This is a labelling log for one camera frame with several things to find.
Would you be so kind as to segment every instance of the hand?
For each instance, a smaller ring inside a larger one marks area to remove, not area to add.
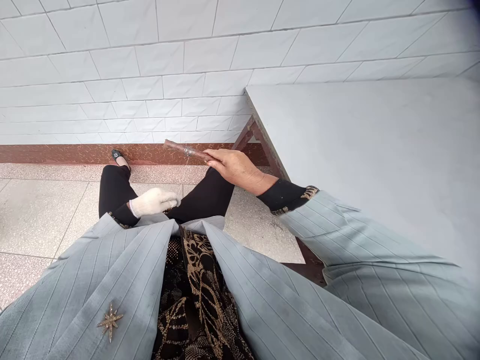
[[[159,214],[169,208],[180,205],[179,196],[171,191],[153,187],[144,194],[130,201],[130,210],[135,217]]]
[[[218,159],[207,165],[217,170],[220,175],[233,185],[237,185],[255,196],[262,195],[279,179],[258,170],[247,155],[237,150],[207,149],[208,155]]]

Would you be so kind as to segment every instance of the white tiled wall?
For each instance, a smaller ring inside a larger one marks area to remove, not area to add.
[[[0,0],[0,144],[234,142],[247,85],[480,80],[468,0]]]

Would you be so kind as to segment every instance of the black shoe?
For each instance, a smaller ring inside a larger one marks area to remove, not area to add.
[[[115,162],[116,162],[117,165],[119,164],[119,163],[117,162],[117,159],[118,159],[119,157],[125,158],[120,151],[115,150],[115,149],[113,149],[113,150],[111,151],[111,157],[113,158],[113,160],[115,160]]]

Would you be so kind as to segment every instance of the terrazzo floor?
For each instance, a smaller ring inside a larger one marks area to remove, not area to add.
[[[103,167],[0,163],[0,311],[98,220]],[[184,197],[206,171],[207,166],[138,165],[130,182],[138,195],[161,187]],[[225,231],[274,260],[304,263],[285,226],[241,188],[233,191]]]

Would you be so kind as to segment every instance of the wooden table frame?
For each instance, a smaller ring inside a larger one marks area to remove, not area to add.
[[[265,152],[273,175],[279,179],[290,180],[287,172],[282,166],[282,162],[277,156],[275,148],[271,145],[267,132],[261,125],[262,123],[254,105],[249,97],[247,97],[247,100],[250,108],[253,110],[253,115],[246,123],[231,149],[242,151],[250,139],[255,136],[255,139],[260,141],[261,147]],[[298,237],[295,237],[295,239],[298,247],[300,248],[303,259],[305,260],[305,264],[291,262],[283,262],[282,264],[309,279],[311,282],[324,287],[326,285],[322,273],[322,270],[325,267],[324,263],[303,243],[303,241],[301,241]]]

